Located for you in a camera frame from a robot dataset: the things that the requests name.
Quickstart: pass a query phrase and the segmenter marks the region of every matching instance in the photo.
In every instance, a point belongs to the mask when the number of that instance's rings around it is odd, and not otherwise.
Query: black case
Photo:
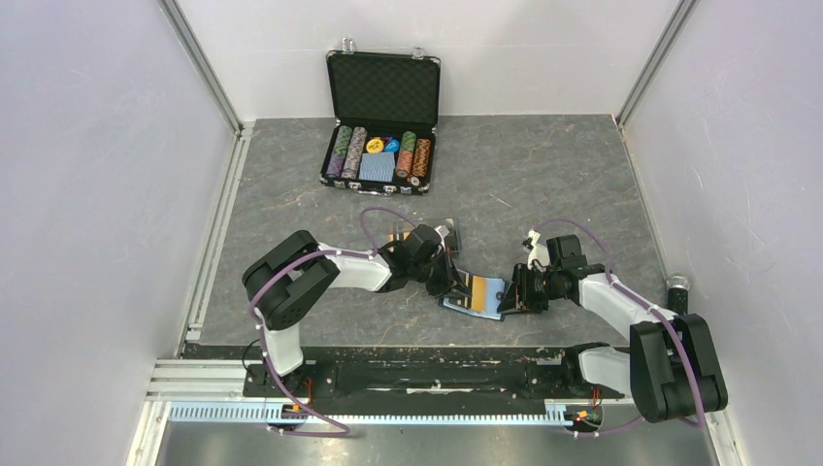
[[[320,182],[366,194],[427,193],[431,187],[437,145],[440,59],[331,50],[326,55],[326,64],[337,126],[320,167]],[[415,133],[418,139],[430,139],[429,164],[420,186],[412,186],[398,177],[391,183],[327,178],[326,167],[341,125],[352,129],[363,126],[368,132],[367,141],[373,135],[391,136],[400,141],[406,131]]]

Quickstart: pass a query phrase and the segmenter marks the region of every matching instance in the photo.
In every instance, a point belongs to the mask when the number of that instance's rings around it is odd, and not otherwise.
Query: wall
[[[443,60],[442,115],[612,114],[676,0],[180,0],[238,113],[330,117],[325,53]]]
[[[814,0],[700,2],[627,128],[753,465],[819,456],[821,22]]]
[[[0,464],[123,464],[232,136],[156,2],[0,6]]]

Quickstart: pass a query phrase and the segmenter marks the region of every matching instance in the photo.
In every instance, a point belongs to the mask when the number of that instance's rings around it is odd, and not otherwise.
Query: case latch
[[[343,37],[343,53],[351,55],[357,51],[357,46],[354,44],[354,39],[350,37]]]

